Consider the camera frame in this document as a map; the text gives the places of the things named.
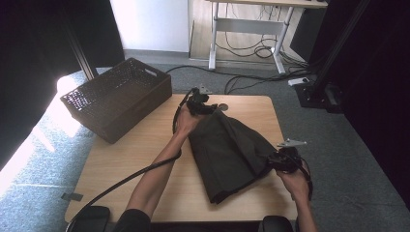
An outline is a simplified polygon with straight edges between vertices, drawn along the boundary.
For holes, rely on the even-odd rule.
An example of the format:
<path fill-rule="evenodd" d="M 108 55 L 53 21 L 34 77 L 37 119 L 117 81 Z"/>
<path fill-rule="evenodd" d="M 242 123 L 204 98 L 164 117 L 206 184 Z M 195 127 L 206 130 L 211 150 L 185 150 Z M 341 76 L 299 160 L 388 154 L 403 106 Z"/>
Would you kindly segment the tall black metal stand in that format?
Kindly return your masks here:
<path fill-rule="evenodd" d="M 363 15 L 369 0 L 328 0 L 321 26 L 308 61 L 310 77 L 315 80 L 295 86 L 301 107 L 334 110 L 341 104 L 341 92 L 332 83 L 337 59 Z"/>

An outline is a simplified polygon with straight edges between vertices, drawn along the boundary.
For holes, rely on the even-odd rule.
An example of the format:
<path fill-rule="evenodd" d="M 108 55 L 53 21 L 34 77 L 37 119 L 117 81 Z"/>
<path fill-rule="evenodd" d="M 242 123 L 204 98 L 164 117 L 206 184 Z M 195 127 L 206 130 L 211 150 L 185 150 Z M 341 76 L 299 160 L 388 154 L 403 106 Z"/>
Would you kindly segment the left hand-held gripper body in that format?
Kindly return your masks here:
<path fill-rule="evenodd" d="M 193 87 L 188 93 L 187 107 L 191 115 L 209 115 L 209 105 L 206 102 L 209 99 L 209 91 L 203 85 Z"/>

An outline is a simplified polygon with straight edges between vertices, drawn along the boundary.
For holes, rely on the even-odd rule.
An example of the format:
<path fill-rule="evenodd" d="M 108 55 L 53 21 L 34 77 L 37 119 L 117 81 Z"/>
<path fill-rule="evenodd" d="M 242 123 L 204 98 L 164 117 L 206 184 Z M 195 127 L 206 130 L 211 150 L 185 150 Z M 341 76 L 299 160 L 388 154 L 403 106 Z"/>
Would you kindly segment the person's left hand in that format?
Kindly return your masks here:
<path fill-rule="evenodd" d="M 204 118 L 204 115 L 191 115 L 188 107 L 184 104 L 177 116 L 175 134 L 187 137 Z"/>

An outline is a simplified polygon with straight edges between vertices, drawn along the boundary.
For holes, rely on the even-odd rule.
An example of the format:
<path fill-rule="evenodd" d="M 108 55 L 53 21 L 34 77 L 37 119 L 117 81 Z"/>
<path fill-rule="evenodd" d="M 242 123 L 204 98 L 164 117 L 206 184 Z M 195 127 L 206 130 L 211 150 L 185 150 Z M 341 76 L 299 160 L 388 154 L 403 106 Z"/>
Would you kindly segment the black curtain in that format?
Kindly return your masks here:
<path fill-rule="evenodd" d="M 64 16 L 93 67 L 125 59 L 110 0 L 0 0 L 0 170 L 43 116 L 57 80 L 81 70 Z"/>
<path fill-rule="evenodd" d="M 410 0 L 369 0 L 331 77 L 345 117 L 410 210 Z"/>

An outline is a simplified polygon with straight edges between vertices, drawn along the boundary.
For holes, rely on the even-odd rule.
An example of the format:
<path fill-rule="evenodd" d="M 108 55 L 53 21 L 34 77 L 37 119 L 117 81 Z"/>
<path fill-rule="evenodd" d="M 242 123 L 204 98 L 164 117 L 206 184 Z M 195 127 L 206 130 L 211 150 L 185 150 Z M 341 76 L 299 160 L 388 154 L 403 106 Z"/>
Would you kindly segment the grey tape strip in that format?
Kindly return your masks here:
<path fill-rule="evenodd" d="M 75 192 L 72 192 L 72 193 L 64 192 L 61 196 L 61 198 L 66 201 L 80 201 L 82 197 L 83 197 L 82 194 L 75 193 Z"/>

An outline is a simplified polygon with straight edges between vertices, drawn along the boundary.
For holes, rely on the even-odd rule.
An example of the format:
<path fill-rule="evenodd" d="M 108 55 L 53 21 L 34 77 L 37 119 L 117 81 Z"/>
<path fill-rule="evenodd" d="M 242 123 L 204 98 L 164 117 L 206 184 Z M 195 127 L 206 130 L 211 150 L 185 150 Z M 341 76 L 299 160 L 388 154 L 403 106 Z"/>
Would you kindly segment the brown woven basket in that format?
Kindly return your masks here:
<path fill-rule="evenodd" d="M 80 124 L 113 144 L 171 96 L 168 73 L 129 58 L 61 101 Z"/>

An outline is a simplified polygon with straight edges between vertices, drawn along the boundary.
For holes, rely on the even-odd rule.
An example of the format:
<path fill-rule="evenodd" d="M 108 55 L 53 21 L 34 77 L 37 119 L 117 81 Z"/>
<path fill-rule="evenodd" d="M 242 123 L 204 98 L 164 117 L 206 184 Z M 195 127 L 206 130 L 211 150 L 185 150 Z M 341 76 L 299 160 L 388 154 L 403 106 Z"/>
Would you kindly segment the person's right hand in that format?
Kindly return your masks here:
<path fill-rule="evenodd" d="M 278 171 L 277 175 L 281 178 L 285 188 L 291 193 L 292 198 L 297 203 L 308 202 L 308 181 L 302 171 L 298 170 L 293 173 Z"/>

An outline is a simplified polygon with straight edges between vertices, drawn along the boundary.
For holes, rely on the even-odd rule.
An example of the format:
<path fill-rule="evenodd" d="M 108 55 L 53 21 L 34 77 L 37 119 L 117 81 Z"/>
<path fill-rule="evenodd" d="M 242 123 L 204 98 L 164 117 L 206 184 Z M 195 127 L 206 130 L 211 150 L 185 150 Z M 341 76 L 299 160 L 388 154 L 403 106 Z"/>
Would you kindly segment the white-legged desk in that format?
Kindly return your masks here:
<path fill-rule="evenodd" d="M 285 39 L 290 19 L 295 8 L 302 9 L 326 9 L 328 3 L 325 0 L 206 0 L 212 3 L 212 40 L 210 44 L 208 68 L 214 70 L 217 61 L 217 33 L 232 32 L 255 35 L 274 35 L 278 37 L 277 43 L 271 49 L 272 57 L 275 61 L 279 74 L 285 74 L 285 68 L 282 64 L 279 51 Z M 219 17 L 220 4 L 240 4 L 240 5 L 258 5 L 258 6 L 278 6 L 288 9 L 284 21 L 267 21 L 236 19 L 229 17 Z"/>

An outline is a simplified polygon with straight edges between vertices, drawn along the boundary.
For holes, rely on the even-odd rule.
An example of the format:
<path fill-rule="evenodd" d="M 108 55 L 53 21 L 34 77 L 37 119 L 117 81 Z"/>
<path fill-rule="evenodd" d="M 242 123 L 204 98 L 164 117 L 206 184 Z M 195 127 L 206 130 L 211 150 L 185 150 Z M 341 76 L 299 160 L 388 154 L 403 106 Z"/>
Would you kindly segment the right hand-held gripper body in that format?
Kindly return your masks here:
<path fill-rule="evenodd" d="M 302 158 L 300 157 L 297 147 L 307 145 L 305 141 L 294 139 L 285 139 L 278 144 L 278 150 L 274 151 L 271 156 L 275 156 L 277 160 L 278 171 L 293 173 L 303 167 Z"/>

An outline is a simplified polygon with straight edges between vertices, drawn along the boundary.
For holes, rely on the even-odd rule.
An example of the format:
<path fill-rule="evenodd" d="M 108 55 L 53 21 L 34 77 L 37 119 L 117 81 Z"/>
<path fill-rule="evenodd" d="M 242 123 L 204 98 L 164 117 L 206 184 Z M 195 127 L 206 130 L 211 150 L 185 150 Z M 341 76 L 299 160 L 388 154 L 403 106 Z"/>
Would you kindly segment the person's black sleeve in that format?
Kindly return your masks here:
<path fill-rule="evenodd" d="M 151 219 L 138 209 L 126 210 L 118 219 L 112 232 L 150 232 Z"/>

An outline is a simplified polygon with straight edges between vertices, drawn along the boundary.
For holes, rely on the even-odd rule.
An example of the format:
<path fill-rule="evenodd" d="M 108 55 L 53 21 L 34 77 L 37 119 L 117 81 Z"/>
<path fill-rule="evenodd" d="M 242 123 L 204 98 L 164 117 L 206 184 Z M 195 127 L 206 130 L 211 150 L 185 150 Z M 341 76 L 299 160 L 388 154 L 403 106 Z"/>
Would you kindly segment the black metal stand with base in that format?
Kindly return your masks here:
<path fill-rule="evenodd" d="M 96 68 L 88 62 L 70 21 L 65 16 L 63 17 L 63 20 L 67 39 L 78 65 L 81 67 L 88 80 L 94 79 L 98 75 Z"/>

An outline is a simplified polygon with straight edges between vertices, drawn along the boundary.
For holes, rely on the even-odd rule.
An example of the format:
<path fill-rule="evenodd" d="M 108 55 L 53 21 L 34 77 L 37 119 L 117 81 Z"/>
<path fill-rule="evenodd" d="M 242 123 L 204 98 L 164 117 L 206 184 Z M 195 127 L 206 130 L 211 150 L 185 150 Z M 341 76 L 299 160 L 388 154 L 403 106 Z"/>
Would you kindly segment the white power strip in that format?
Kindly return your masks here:
<path fill-rule="evenodd" d="M 310 82 L 310 80 L 307 77 L 294 78 L 294 79 L 290 79 L 290 80 L 287 81 L 289 86 L 307 84 L 309 82 Z"/>

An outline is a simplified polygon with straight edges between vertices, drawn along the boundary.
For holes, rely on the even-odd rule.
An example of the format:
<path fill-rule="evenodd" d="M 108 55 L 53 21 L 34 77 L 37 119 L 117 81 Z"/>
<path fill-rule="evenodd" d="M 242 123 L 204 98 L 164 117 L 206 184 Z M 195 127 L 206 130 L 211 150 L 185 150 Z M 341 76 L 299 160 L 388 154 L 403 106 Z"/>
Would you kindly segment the dark garment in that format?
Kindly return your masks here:
<path fill-rule="evenodd" d="M 189 135 L 209 201 L 219 204 L 266 176 L 277 149 L 259 132 L 216 110 Z"/>

